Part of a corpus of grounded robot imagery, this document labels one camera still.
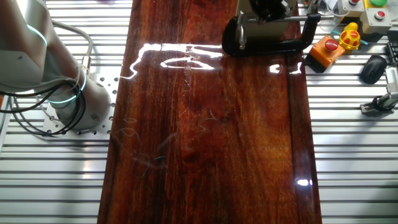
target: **scratch marks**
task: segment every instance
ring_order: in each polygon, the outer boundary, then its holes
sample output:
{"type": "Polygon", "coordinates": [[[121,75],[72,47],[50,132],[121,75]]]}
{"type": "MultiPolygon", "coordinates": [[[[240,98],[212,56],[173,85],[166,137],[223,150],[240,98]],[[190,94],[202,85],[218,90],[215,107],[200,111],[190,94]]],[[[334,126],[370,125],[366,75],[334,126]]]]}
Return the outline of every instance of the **scratch marks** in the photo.
{"type": "Polygon", "coordinates": [[[127,122],[127,123],[135,123],[137,122],[136,118],[124,118],[123,121],[127,122]]]}

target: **wooden board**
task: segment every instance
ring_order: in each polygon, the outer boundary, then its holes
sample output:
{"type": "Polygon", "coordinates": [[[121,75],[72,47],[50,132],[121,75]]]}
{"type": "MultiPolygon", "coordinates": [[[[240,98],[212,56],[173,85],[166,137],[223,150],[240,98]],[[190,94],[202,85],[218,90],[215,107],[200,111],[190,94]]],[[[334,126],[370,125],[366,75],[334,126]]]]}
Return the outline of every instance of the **wooden board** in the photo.
{"type": "Polygon", "coordinates": [[[236,4],[133,1],[98,223],[322,222],[302,55],[225,55],[236,4]]]}

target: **black cable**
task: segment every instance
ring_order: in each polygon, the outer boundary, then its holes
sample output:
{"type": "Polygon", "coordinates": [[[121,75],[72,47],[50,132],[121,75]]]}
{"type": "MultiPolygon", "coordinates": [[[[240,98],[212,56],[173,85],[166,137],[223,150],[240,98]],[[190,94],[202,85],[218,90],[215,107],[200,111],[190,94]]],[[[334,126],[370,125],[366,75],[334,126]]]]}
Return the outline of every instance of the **black cable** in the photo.
{"type": "Polygon", "coordinates": [[[77,95],[77,97],[76,97],[75,112],[73,113],[72,119],[70,120],[70,122],[67,125],[65,125],[65,127],[56,131],[55,133],[48,133],[48,132],[45,132],[43,130],[36,128],[33,124],[31,124],[30,122],[28,122],[28,120],[26,120],[25,116],[22,113],[19,113],[19,114],[20,114],[21,118],[24,120],[24,122],[26,122],[31,128],[34,128],[37,132],[34,132],[34,131],[30,130],[29,128],[27,128],[26,126],[24,126],[21,123],[21,121],[19,121],[19,119],[17,118],[16,112],[13,113],[14,118],[22,128],[24,128],[26,131],[28,131],[31,134],[36,134],[36,135],[41,135],[41,136],[54,136],[54,135],[58,135],[58,134],[65,134],[66,132],[73,129],[81,121],[81,119],[83,118],[84,113],[86,111],[86,99],[85,99],[83,93],[81,92],[81,90],[79,88],[75,88],[74,90],[75,90],[75,94],[77,95]]]}
{"type": "Polygon", "coordinates": [[[372,105],[373,105],[374,109],[376,109],[376,110],[378,110],[380,112],[387,112],[387,111],[390,111],[390,110],[394,109],[393,106],[391,106],[390,108],[383,108],[382,106],[380,106],[379,103],[378,103],[378,100],[380,98],[382,98],[382,96],[376,96],[375,98],[373,98],[372,105]]]}
{"type": "Polygon", "coordinates": [[[48,88],[48,89],[45,89],[45,90],[42,90],[42,91],[38,91],[38,92],[35,92],[35,93],[29,93],[29,94],[16,94],[16,93],[8,93],[8,92],[5,92],[5,91],[0,91],[0,94],[6,95],[6,96],[16,96],[16,97],[39,96],[39,95],[41,95],[41,94],[50,92],[50,91],[53,90],[54,88],[59,89],[59,88],[60,88],[61,86],[63,86],[66,82],[60,83],[60,84],[58,84],[58,85],[56,85],[56,86],[53,86],[53,87],[51,87],[51,88],[48,88]]]}
{"type": "Polygon", "coordinates": [[[9,110],[9,111],[8,110],[0,110],[0,113],[21,113],[21,112],[26,112],[26,111],[32,110],[32,109],[40,106],[42,103],[44,103],[46,101],[46,99],[48,99],[52,94],[54,94],[59,88],[61,88],[65,84],[71,84],[71,81],[70,80],[65,80],[65,82],[63,82],[63,83],[61,83],[59,85],[53,86],[53,87],[48,88],[46,90],[38,91],[37,93],[31,93],[31,94],[15,94],[15,93],[6,93],[6,92],[3,92],[3,91],[0,91],[0,94],[5,93],[5,95],[7,95],[7,96],[14,96],[14,97],[18,97],[18,96],[20,96],[20,97],[37,96],[37,95],[40,95],[40,94],[43,94],[43,93],[47,93],[47,92],[50,91],[50,93],[48,93],[47,96],[45,96],[41,101],[39,101],[38,103],[36,103],[35,105],[33,105],[31,107],[24,108],[24,109],[21,109],[21,110],[18,110],[18,111],[16,111],[16,110],[9,110]]]}

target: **green button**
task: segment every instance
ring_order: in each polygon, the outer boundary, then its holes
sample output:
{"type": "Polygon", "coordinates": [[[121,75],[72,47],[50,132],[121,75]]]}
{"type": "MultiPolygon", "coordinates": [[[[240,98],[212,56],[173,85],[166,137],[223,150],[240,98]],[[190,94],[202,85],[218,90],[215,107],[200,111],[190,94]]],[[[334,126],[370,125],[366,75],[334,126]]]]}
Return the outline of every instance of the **green button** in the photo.
{"type": "Polygon", "coordinates": [[[371,0],[371,3],[375,6],[384,6],[387,4],[387,0],[371,0]]]}

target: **white control box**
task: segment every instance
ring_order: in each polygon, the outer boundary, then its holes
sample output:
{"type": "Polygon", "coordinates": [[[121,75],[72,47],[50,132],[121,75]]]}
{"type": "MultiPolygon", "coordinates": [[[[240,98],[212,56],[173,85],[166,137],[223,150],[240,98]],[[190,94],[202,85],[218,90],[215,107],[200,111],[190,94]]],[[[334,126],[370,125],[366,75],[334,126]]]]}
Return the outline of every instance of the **white control box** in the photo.
{"type": "Polygon", "coordinates": [[[389,11],[383,8],[367,8],[364,13],[362,13],[360,19],[363,23],[362,31],[365,34],[386,34],[392,26],[389,11]]]}
{"type": "Polygon", "coordinates": [[[359,18],[361,14],[365,11],[365,7],[362,1],[359,1],[355,6],[353,6],[349,3],[349,0],[339,0],[337,5],[338,14],[345,15],[348,13],[346,17],[359,18]]]}

